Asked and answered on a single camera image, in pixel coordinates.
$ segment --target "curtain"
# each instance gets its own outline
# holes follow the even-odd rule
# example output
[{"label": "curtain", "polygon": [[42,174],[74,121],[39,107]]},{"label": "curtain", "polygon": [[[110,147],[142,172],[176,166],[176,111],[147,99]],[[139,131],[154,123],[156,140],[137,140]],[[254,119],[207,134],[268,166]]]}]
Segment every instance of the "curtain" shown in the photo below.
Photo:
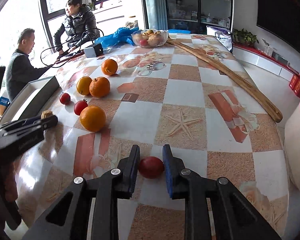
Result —
[{"label": "curtain", "polygon": [[146,0],[149,28],[166,30],[168,28],[166,0]]}]

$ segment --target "bottle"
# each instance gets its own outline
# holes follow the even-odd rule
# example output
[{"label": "bottle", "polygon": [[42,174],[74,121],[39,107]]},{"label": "bottle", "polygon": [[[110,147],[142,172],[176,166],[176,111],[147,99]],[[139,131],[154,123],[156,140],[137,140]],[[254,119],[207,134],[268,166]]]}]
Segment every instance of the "bottle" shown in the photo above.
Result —
[{"label": "bottle", "polygon": [[207,23],[212,23],[212,19],[210,18],[210,13],[208,14],[208,17],[207,17]]}]

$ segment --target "red apple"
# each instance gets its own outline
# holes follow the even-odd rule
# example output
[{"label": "red apple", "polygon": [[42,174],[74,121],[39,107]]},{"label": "red apple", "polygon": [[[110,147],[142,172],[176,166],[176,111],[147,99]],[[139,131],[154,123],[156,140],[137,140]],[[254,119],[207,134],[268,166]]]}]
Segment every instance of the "red apple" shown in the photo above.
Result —
[{"label": "red apple", "polygon": [[140,46],[148,46],[148,40],[142,39],[140,40]]},{"label": "red apple", "polygon": [[149,156],[140,161],[138,170],[146,179],[155,179],[163,173],[164,165],[159,158]]},{"label": "red apple", "polygon": [[88,106],[87,100],[81,100],[75,103],[74,105],[74,113],[76,115],[80,115],[82,110]]},{"label": "red apple", "polygon": [[62,93],[59,99],[60,103],[62,103],[63,105],[66,105],[71,101],[70,95],[68,93]]}]

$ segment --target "person's hand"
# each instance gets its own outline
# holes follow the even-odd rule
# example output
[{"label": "person's hand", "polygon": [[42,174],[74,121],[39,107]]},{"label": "person's hand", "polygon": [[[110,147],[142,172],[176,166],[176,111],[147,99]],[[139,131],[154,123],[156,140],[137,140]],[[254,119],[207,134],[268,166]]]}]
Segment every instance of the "person's hand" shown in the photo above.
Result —
[{"label": "person's hand", "polygon": [[74,51],[76,48],[77,48],[77,47],[74,46],[74,47],[70,48],[68,52],[70,53],[70,52]]}]

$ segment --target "green plant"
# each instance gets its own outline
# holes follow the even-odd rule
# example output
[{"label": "green plant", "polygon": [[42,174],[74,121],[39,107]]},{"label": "green plant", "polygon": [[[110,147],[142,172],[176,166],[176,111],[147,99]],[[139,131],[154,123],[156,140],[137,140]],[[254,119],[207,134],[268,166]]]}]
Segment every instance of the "green plant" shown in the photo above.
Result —
[{"label": "green plant", "polygon": [[234,42],[241,43],[248,46],[253,46],[255,42],[259,43],[257,36],[253,35],[251,32],[248,32],[245,29],[238,31],[236,29],[232,32],[232,38]]},{"label": "green plant", "polygon": [[89,7],[90,7],[91,11],[95,10],[95,6],[92,2],[89,3]]}]

